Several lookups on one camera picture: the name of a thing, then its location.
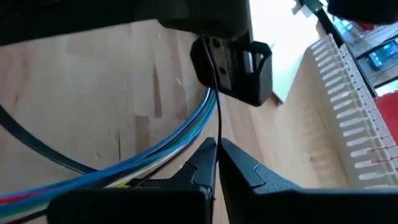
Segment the wooden table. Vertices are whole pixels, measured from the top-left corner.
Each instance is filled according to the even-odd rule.
[[[1,47],[0,104],[49,146],[105,168],[154,145],[196,110],[205,88],[189,57],[194,39],[145,21]],[[306,54],[282,106],[270,98],[254,108],[221,95],[223,137],[302,187],[347,187],[314,103],[311,60]],[[195,145],[156,177],[172,176],[216,134],[214,113]],[[1,194],[78,176],[3,128],[0,169]],[[217,182],[214,220],[227,223],[220,189]]]

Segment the black device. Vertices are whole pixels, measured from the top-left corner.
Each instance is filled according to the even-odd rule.
[[[352,5],[361,6],[362,1],[330,0],[329,10],[355,21],[398,20],[396,0],[381,2],[386,4],[368,4],[368,11],[359,13]],[[206,36],[213,58],[207,57],[200,40],[191,50],[202,84],[254,106],[272,93],[272,52],[266,43],[252,39],[248,0],[3,0],[0,45],[146,19]],[[217,82],[209,75],[211,62]],[[217,162],[232,224],[395,222],[395,190],[301,189],[227,139],[217,146],[214,139],[207,139],[169,180],[146,180],[137,189],[76,190],[61,195],[50,203],[48,221],[211,223]],[[132,213],[141,220],[128,220]]]

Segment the blue cable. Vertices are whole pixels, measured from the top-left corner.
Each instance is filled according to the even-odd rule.
[[[133,156],[132,158],[127,159],[125,161],[122,161],[119,164],[113,165],[113,166],[111,166],[109,168],[112,168],[114,166],[121,165],[121,164],[127,164],[129,162],[137,161],[137,160],[139,160],[139,159],[141,159],[143,157],[146,157],[149,154],[152,154],[153,152],[159,150],[161,147],[165,146],[173,138],[175,138],[177,135],[179,135],[185,128],[187,128],[187,126],[199,115],[199,113],[202,111],[203,107],[206,105],[206,102],[208,101],[208,99],[210,97],[210,93],[211,93],[211,89],[208,88],[207,91],[206,91],[205,97],[203,98],[202,103],[200,104],[200,106],[196,110],[196,112],[188,120],[186,120],[186,122],[184,122],[184,124],[181,127],[179,127],[169,137],[163,139],[161,142],[159,142],[155,146],[150,147],[149,149],[145,150],[144,152],[141,152],[141,153]],[[79,178],[80,177],[74,178],[72,180],[64,180],[64,181],[56,183],[56,184],[50,184],[50,185],[46,185],[46,186],[35,188],[35,189],[24,190],[24,191],[20,191],[20,192],[16,192],[16,193],[6,194],[6,195],[2,195],[0,197],[10,197],[10,196],[15,196],[15,195],[20,195],[20,194],[28,194],[28,193],[35,192],[35,191],[38,191],[38,190],[47,190],[47,189],[51,189],[51,188],[56,188],[56,187],[59,187],[59,186],[65,185],[65,184],[69,184],[70,182],[76,181]]]
[[[214,109],[214,107],[215,107],[214,100],[211,102],[211,104],[212,104],[211,105],[212,109]],[[180,142],[180,144],[178,144],[174,147],[165,149],[164,151],[161,151],[154,155],[151,155],[147,158],[142,159],[139,162],[132,161],[132,162],[125,162],[124,164],[116,164],[115,166],[106,168],[104,170],[100,170],[98,172],[94,172],[91,174],[86,174],[82,178],[77,178],[77,180],[73,181],[72,183],[60,186],[53,190],[49,190],[48,192],[44,192],[40,195],[33,195],[27,199],[23,199],[18,202],[12,202],[12,203],[9,203],[6,205],[2,205],[2,206],[0,206],[0,213],[7,213],[7,212],[10,212],[10,210],[17,209],[18,207],[25,207],[27,205],[35,205],[38,203],[47,202],[49,199],[54,198],[57,195],[67,192],[69,190],[73,190],[75,188],[81,187],[86,184],[90,184],[90,183],[100,180],[102,178],[109,177],[111,175],[120,173],[126,169],[132,169],[132,168],[135,168],[137,166],[140,166],[140,165],[143,165],[146,163],[151,163],[151,162],[155,161],[156,159],[171,153],[172,151],[176,150],[177,148],[188,144],[195,136],[199,135],[200,132],[202,131],[202,129],[204,128],[205,124],[208,122],[208,120],[210,118],[210,114],[211,113],[209,113],[209,116],[207,116],[205,118],[205,122],[198,129],[196,129],[184,141]]]

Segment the green wire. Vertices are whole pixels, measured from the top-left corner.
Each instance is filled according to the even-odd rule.
[[[192,134],[194,131],[196,131],[199,127],[201,127],[202,125],[204,125],[204,123],[205,123],[205,121],[206,121],[206,118],[207,118],[208,116],[210,116],[211,113],[213,112],[215,100],[216,100],[216,98],[215,98],[215,96],[213,95],[213,96],[211,97],[211,102],[210,102],[209,106],[205,109],[205,112],[203,113],[203,116],[200,118],[199,122],[197,122],[197,124],[194,125],[194,127],[192,127],[192,129],[191,129],[188,133],[186,133],[184,136],[182,136],[181,138],[179,138],[173,145],[181,143],[184,139],[186,139],[189,135],[191,135],[191,134]],[[35,209],[35,208],[41,207],[41,206],[43,206],[43,205],[49,203],[52,199],[53,199],[53,197],[52,197],[52,198],[48,198],[48,200],[45,200],[45,201],[34,202],[34,203],[31,203],[31,204],[28,204],[28,205],[25,205],[25,206],[16,208],[16,209],[14,209],[14,210],[11,210],[10,212],[0,214],[0,218],[6,218],[6,217],[10,217],[10,216],[12,216],[12,215],[18,214],[18,213],[28,212],[29,210],[33,210],[33,209]]]

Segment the wire bundle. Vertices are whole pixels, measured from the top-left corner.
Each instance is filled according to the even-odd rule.
[[[119,164],[113,165],[103,170],[95,170],[76,162],[79,164],[79,166],[81,165],[81,167],[84,168],[84,171],[79,169],[73,170],[85,173],[85,175],[72,180],[65,180],[36,189],[0,195],[0,219],[9,218],[20,213],[26,213],[31,210],[42,208],[46,206],[54,197],[73,189],[93,187],[125,187],[131,179],[158,167],[151,173],[147,174],[144,177],[144,180],[150,178],[152,175],[160,171],[161,168],[165,167],[169,162],[171,162],[173,158],[176,158],[184,150],[189,148],[189,146],[201,133],[202,129],[210,118],[215,104],[215,91],[207,89],[205,97],[197,111],[173,134],[162,140],[157,145],[150,147],[144,152],[130,159],[122,161]],[[12,131],[10,131],[10,128],[7,128],[7,126],[4,125],[4,123],[1,124],[12,135],[16,136],[12,133]],[[29,138],[27,138],[27,140],[21,138],[18,139],[20,139],[24,144],[32,147],[32,144],[30,144],[32,141],[29,141]],[[36,149],[40,149],[37,144],[33,144],[33,147],[35,146],[35,151],[37,151]],[[45,210],[15,220],[12,223],[27,222],[42,215],[45,215]]]

